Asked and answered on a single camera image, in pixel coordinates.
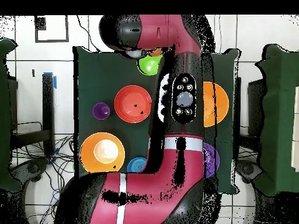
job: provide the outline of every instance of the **purple bowl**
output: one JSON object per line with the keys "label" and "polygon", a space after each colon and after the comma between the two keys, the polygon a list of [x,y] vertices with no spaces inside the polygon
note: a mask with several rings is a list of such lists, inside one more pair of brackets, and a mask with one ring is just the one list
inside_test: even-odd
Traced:
{"label": "purple bowl", "polygon": [[204,153],[203,164],[204,167],[206,167],[206,174],[204,174],[204,177],[209,178],[215,173],[215,158],[216,158],[216,170],[219,168],[220,158],[217,150],[215,150],[213,146],[205,142],[203,143],[203,153]]}
{"label": "purple bowl", "polygon": [[92,113],[96,119],[105,120],[110,115],[110,107],[105,103],[98,103],[93,107]]}

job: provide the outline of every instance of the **button panel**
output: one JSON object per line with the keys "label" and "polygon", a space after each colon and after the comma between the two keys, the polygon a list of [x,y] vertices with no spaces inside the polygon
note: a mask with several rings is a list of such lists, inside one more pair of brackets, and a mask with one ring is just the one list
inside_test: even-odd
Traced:
{"label": "button panel", "polygon": [[188,73],[176,77],[172,92],[172,117],[180,124],[187,124],[195,117],[196,82]]}

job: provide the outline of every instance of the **blue bowl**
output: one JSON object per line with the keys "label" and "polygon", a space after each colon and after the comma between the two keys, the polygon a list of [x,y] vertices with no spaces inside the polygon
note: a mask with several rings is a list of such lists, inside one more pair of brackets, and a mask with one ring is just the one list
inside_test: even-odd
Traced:
{"label": "blue bowl", "polygon": [[140,173],[145,167],[146,159],[142,157],[137,157],[131,160],[128,164],[128,173]]}

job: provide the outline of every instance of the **orange bowl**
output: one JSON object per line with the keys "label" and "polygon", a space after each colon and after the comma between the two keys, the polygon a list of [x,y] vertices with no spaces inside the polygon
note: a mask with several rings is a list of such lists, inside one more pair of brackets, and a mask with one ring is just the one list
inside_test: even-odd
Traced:
{"label": "orange bowl", "polygon": [[98,132],[84,140],[80,160],[88,172],[116,172],[124,163],[124,146],[116,136]]}
{"label": "orange bowl", "polygon": [[[227,115],[229,100],[225,90],[215,83],[217,124]],[[204,127],[215,125],[214,110],[214,89],[211,82],[203,82],[203,101],[204,101]]]}

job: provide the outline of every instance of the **dark green board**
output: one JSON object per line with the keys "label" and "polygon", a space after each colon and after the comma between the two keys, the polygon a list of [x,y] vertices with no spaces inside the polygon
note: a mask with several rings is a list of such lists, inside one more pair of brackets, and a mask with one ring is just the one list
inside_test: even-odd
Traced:
{"label": "dark green board", "polygon": [[11,162],[11,105],[4,59],[15,48],[16,44],[12,40],[0,40],[0,188],[12,192],[17,192],[22,187],[8,172]]}
{"label": "dark green board", "polygon": [[260,165],[265,171],[255,184],[265,195],[281,191],[299,193],[299,173],[291,167],[295,88],[299,86],[299,54],[277,45],[265,47],[265,60],[258,63],[265,74],[264,126],[260,136]]}
{"label": "dark green board", "polygon": [[[109,132],[118,137],[124,145],[126,158],[121,172],[135,157],[147,157],[149,118],[141,123],[129,124],[119,119],[114,111],[117,92],[127,85],[143,87],[152,96],[157,76],[146,76],[139,72],[136,60],[125,59],[110,52],[92,53],[77,47],[79,61],[79,148],[83,141],[96,132]],[[219,192],[235,194],[237,189],[231,184],[232,163],[232,102],[234,94],[234,61],[238,50],[228,54],[213,54],[215,82],[220,84],[230,98],[230,110],[226,118],[218,124],[217,150],[220,155]],[[209,75],[204,79],[211,81]],[[105,120],[97,120],[92,109],[98,102],[109,105],[112,113]],[[206,129],[205,142],[214,144],[213,128]],[[85,169],[80,165],[80,173]]]}

